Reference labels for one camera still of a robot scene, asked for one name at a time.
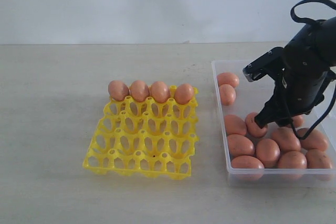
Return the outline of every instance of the yellow egg tray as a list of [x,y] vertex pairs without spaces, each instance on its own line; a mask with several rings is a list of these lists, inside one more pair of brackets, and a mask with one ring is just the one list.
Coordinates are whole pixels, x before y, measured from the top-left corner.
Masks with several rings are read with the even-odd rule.
[[112,170],[126,176],[190,177],[190,157],[198,141],[198,90],[194,87],[195,94],[185,105],[176,103],[175,90],[176,86],[170,86],[171,97],[165,103],[157,103],[152,97],[144,102],[136,102],[130,95],[120,102],[110,98],[83,167],[102,175]]

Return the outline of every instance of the white wall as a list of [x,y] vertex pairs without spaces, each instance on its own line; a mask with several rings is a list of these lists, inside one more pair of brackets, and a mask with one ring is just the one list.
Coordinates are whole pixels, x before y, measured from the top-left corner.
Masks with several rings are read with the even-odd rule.
[[[300,0],[0,0],[0,44],[286,41]],[[330,18],[321,4],[299,15]]]

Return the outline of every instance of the transparent plastic box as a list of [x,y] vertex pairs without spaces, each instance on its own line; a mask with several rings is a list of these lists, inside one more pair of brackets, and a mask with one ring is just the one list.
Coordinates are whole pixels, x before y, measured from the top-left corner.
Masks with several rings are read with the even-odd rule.
[[[329,148],[326,150],[328,156],[332,159],[333,169],[238,169],[232,168],[230,162],[230,155],[227,145],[227,138],[224,125],[224,116],[227,114],[235,114],[245,119],[246,115],[250,112],[259,112],[266,101],[270,99],[274,90],[274,81],[265,76],[255,82],[248,82],[243,75],[243,68],[246,67],[251,61],[246,60],[215,60],[212,61],[214,85],[216,90],[216,100],[218,107],[218,118],[222,126],[224,152],[226,159],[226,167],[228,172],[228,183],[231,186],[244,186],[244,187],[336,187],[336,117],[335,109],[320,123],[316,129],[321,131],[329,138]],[[217,75],[223,72],[233,72],[238,75],[240,84],[236,88],[236,101],[231,106],[222,106],[219,96],[219,89],[217,84]],[[310,127],[328,107],[334,89],[332,82],[326,89],[324,95],[325,100],[313,109],[310,115],[305,115],[305,123],[302,127]],[[264,137],[270,137],[273,130],[278,126],[275,123],[268,125],[268,133]],[[245,181],[241,179],[242,175],[260,174],[263,176],[257,181]],[[286,175],[303,174],[299,180],[288,180]],[[320,180],[319,176],[331,175],[333,178],[329,181]]]

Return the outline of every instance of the table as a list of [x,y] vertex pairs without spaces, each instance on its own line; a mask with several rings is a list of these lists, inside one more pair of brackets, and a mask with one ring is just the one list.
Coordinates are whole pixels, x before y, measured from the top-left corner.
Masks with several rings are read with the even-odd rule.
[[[211,61],[279,43],[0,46],[0,223],[334,223],[336,190],[226,183]],[[113,79],[199,89],[192,176],[81,167]]]

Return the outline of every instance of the brown egg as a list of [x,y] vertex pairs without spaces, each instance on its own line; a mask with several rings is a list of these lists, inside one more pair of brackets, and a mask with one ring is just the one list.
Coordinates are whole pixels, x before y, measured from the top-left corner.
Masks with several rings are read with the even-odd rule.
[[296,115],[292,117],[293,119],[293,125],[295,128],[301,127],[304,124],[304,117],[303,115]]
[[[283,154],[278,162],[279,169],[306,169],[307,159],[301,153],[297,151],[291,151]],[[303,176],[302,173],[297,174],[283,174],[284,178],[289,180],[297,180]]]
[[229,84],[219,86],[220,102],[224,106],[232,105],[236,100],[236,91]]
[[[309,169],[333,169],[331,158],[323,151],[312,149],[307,151],[306,159]],[[334,174],[316,174],[315,177],[322,181],[329,181],[334,178]]]
[[274,140],[270,138],[262,139],[256,146],[256,157],[265,168],[272,168],[279,160],[280,148]]
[[123,101],[126,96],[130,95],[130,90],[125,83],[119,80],[114,80],[109,83],[108,91],[110,97],[116,101]]
[[[305,135],[309,128],[301,128],[297,132],[299,136]],[[319,149],[321,151],[326,151],[329,147],[328,138],[319,130],[314,129],[306,139],[301,140],[302,148],[306,150]]]
[[187,104],[194,96],[194,88],[188,83],[177,87],[174,99],[178,104]]
[[170,90],[163,81],[156,81],[150,88],[151,96],[158,103],[164,103],[170,98]]
[[224,124],[227,135],[238,134],[245,136],[247,133],[245,122],[236,115],[226,115],[224,117]]
[[282,152],[301,150],[300,141],[294,135],[293,130],[287,127],[277,128],[272,132],[271,139],[277,142]]
[[229,153],[233,157],[254,155],[255,148],[252,141],[242,135],[233,134],[228,136],[227,145],[229,147]]
[[246,174],[237,175],[239,179],[247,181],[256,181],[262,177],[264,171],[264,165],[260,160],[251,156],[239,156],[231,161],[232,168],[250,168],[250,169],[260,169],[260,173],[256,174]]
[[137,102],[143,102],[149,97],[149,88],[144,81],[137,80],[130,86],[131,96]]
[[234,73],[226,72],[220,73],[217,75],[218,86],[223,84],[229,84],[233,88],[236,88],[239,85],[239,78]]
[[268,130],[268,126],[266,125],[262,129],[259,128],[258,124],[254,120],[254,117],[257,114],[258,113],[256,113],[256,112],[249,113],[245,118],[245,123],[246,123],[246,126],[247,126],[247,131],[251,136],[253,136],[255,138],[262,138],[263,136],[266,135],[267,130]]

